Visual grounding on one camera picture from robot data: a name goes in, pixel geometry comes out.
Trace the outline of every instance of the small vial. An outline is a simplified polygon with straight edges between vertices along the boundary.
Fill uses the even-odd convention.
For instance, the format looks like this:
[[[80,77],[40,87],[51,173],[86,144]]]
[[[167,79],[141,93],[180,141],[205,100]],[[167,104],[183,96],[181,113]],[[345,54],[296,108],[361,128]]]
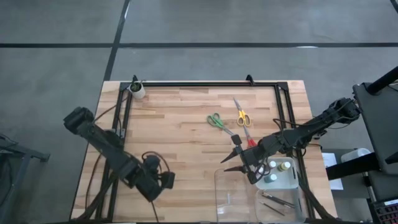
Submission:
[[[279,171],[285,171],[290,168],[291,164],[289,162],[283,162],[279,165],[278,170]]]
[[[276,167],[276,162],[275,162],[275,161],[270,161],[270,162],[268,163],[268,167],[269,167],[270,169],[275,168],[275,167]]]
[[[265,183],[271,183],[271,182],[275,181],[276,179],[277,179],[277,176],[275,174],[271,174],[271,175],[267,175],[264,178],[264,182]]]
[[[262,173],[267,173],[268,172],[268,167],[265,167],[264,170],[264,165],[261,165],[259,172],[256,174],[257,178],[260,178],[260,176],[262,175]]]

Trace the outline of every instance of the black stand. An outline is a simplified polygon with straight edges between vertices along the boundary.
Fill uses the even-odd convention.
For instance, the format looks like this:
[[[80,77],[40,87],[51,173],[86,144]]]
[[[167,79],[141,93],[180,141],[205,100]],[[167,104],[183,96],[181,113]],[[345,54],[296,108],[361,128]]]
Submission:
[[[0,208],[0,224],[9,223],[8,218],[11,212],[12,206],[14,205],[17,191],[20,188],[22,181],[24,179],[29,161],[31,158],[40,159],[40,162],[47,162],[50,154],[44,154],[36,150],[28,149],[24,146],[14,144],[12,142],[0,139],[0,149],[5,150],[0,152],[0,155],[5,156],[17,156],[22,159],[21,164],[16,172],[14,180],[12,180],[11,188],[8,194],[5,196],[5,201]]]
[[[328,167],[326,168],[326,173],[328,174],[329,180],[334,180],[352,174],[379,169],[380,167],[376,154],[372,152],[368,155]]]

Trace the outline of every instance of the green-handled scissors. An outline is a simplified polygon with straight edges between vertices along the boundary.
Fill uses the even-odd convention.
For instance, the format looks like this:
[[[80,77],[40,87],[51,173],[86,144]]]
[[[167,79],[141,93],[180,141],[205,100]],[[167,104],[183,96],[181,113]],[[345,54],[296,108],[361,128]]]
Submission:
[[[220,118],[220,115],[218,113],[214,113],[213,115],[209,115],[207,116],[207,123],[209,123],[210,125],[214,126],[214,127],[219,127],[222,130],[224,130],[226,133],[228,133],[229,135],[234,135],[234,133],[232,131],[230,131],[228,128],[226,128],[223,124],[223,121]]]

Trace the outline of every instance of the white pot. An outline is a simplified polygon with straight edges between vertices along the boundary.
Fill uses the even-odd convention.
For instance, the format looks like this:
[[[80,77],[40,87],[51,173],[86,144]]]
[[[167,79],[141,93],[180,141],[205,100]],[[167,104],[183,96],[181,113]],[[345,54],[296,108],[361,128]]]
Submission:
[[[141,85],[140,90],[138,90],[137,92],[132,91],[132,96],[137,100],[142,99],[145,96],[144,86],[142,85],[142,83],[140,83],[140,85]]]

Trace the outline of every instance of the yellow-handled scissors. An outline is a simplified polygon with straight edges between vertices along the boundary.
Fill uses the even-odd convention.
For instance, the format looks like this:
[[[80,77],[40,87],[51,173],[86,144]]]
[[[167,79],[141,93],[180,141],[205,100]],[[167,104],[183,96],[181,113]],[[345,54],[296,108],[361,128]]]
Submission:
[[[249,115],[247,115],[243,110],[242,107],[239,105],[238,101],[236,101],[234,97],[234,101],[236,104],[236,107],[238,108],[239,111],[239,118],[238,118],[238,125],[240,126],[250,126],[251,125],[251,118]]]

